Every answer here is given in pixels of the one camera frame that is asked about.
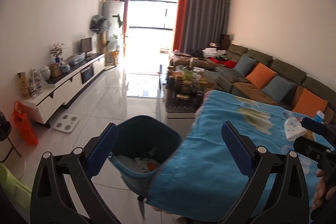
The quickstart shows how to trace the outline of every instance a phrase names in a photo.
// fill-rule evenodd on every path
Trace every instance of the monitor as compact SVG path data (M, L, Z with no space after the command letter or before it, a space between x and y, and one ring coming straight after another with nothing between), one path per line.
M92 37L81 39L82 52L92 51Z

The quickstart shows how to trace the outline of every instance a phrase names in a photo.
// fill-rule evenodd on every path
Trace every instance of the gray pillow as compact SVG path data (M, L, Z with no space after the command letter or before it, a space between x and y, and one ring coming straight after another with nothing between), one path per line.
M241 59L239 59L233 70L242 76L246 76L256 63L257 61L244 54Z
M276 75L262 91L270 96L273 100L280 102L290 89L294 86L293 82L290 82L279 75Z

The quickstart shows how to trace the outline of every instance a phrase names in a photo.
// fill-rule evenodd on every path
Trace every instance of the white wall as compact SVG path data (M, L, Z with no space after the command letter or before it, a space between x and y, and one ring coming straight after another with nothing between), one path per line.
M232 0L233 43L288 62L336 90L336 0Z
M48 65L54 43L73 42L66 57L76 51L80 39L93 36L90 19L104 1L0 0L0 110L7 119L12 122L14 102L21 98L16 73ZM11 138L16 144L21 140L15 129ZM1 142L0 159L8 150L7 140Z

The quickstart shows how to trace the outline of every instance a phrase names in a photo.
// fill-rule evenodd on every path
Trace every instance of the green chair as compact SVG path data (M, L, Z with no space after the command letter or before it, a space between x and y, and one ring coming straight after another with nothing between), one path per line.
M6 166L0 163L0 184L14 206L29 213L32 190L19 181Z

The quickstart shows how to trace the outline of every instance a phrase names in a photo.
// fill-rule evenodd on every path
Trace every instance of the blue trash bin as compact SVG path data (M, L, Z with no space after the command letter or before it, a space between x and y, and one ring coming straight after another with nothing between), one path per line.
M118 127L118 140L109 156L112 164L120 171L125 184L137 195L148 197L151 181L181 143L181 137L174 130L158 120L139 115ZM128 169L117 158L119 155L135 159L155 150L152 159L161 165L152 172L140 174Z

